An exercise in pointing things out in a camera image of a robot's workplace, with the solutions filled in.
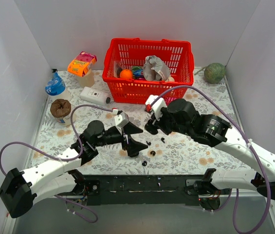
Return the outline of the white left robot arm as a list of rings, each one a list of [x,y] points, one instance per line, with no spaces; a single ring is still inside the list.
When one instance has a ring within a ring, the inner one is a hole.
[[[135,157],[147,148],[146,144],[132,138],[133,134],[142,132],[131,122],[105,130],[101,121],[94,120],[79,136],[79,141],[54,159],[23,171],[11,169],[0,187],[0,198],[9,215],[20,217],[34,204],[54,195],[82,194],[87,186],[77,168],[98,155],[97,147],[120,143],[129,157]]]

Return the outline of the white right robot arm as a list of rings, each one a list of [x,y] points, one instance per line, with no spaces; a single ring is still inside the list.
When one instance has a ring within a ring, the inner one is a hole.
[[[247,143],[240,132],[216,115],[201,115],[194,105],[182,98],[166,104],[163,98],[150,95],[146,111],[151,118],[145,129],[156,135],[161,130],[166,135],[176,132],[189,136],[195,142],[223,151],[250,167],[245,171],[208,169],[200,181],[189,188],[198,194],[212,194],[223,189],[246,189],[275,200],[275,154],[255,143]]]

